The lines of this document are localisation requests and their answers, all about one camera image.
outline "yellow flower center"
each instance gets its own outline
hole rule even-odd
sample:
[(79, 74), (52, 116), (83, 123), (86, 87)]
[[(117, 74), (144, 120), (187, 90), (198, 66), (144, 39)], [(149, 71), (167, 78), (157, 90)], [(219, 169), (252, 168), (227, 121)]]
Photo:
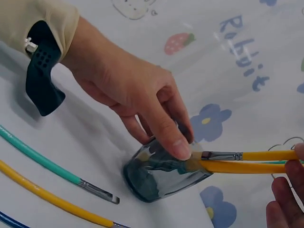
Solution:
[(207, 124), (207, 123), (210, 122), (210, 120), (211, 120), (211, 118), (205, 118), (205, 119), (203, 119), (203, 120), (201, 121), (201, 123), (202, 123), (202, 124)]
[(210, 219), (213, 219), (213, 217), (214, 217), (213, 209), (211, 207), (207, 207), (206, 210), (209, 214)]

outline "metal ferrule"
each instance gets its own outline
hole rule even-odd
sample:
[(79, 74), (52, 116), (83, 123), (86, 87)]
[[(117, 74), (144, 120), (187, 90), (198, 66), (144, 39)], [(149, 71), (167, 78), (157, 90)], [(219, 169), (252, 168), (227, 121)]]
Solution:
[(113, 226), (111, 226), (111, 228), (131, 228), (131, 227), (127, 227), (118, 223), (114, 223)]
[(100, 198), (103, 198), (104, 200), (106, 201), (109, 201), (109, 202), (112, 202), (112, 203), (115, 203), (115, 204), (118, 204), (116, 202), (116, 200), (114, 200), (113, 198), (113, 194), (105, 191), (105, 190), (102, 190), (101, 188), (81, 179), (80, 183), (78, 184), (79, 187), (83, 188), (84, 190), (100, 197)]
[(202, 160), (222, 160), (222, 161), (242, 161), (242, 152), (214, 152), (204, 151), (201, 155)]

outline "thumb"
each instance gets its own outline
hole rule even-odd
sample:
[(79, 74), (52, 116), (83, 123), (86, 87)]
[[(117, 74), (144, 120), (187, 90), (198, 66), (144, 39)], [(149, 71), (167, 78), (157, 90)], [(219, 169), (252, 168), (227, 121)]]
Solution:
[(297, 144), (294, 151), (300, 160), (304, 160), (304, 143)]
[(159, 143), (173, 157), (180, 160), (189, 159), (191, 149), (188, 141), (165, 112), (157, 97), (151, 102), (147, 102), (145, 106), (141, 114)]

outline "hand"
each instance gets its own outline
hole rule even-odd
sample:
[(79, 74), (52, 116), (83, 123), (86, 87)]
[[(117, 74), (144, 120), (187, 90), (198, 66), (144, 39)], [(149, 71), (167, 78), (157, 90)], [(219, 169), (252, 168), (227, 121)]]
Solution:
[[(295, 146), (299, 159), (304, 160), (304, 144)], [(285, 165), (289, 180), (304, 202), (304, 168), (299, 161), (288, 161)], [(298, 206), (293, 193), (284, 177), (276, 178), (272, 183), (275, 201), (266, 208), (268, 228), (304, 228), (304, 213)]]
[[(154, 135), (174, 157), (190, 157), (193, 130), (169, 71), (122, 50), (83, 18), (62, 63), (93, 99), (120, 116), (140, 143)], [(186, 138), (172, 119), (187, 129)]]

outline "flat brush tip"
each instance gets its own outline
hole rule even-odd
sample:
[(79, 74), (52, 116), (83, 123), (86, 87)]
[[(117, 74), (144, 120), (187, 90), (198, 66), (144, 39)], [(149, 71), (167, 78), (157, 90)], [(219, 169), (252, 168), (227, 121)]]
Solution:
[(120, 198), (117, 197), (117, 196), (113, 196), (113, 198), (112, 198), (112, 203), (114, 203), (114, 204), (119, 204), (119, 203), (120, 203)]

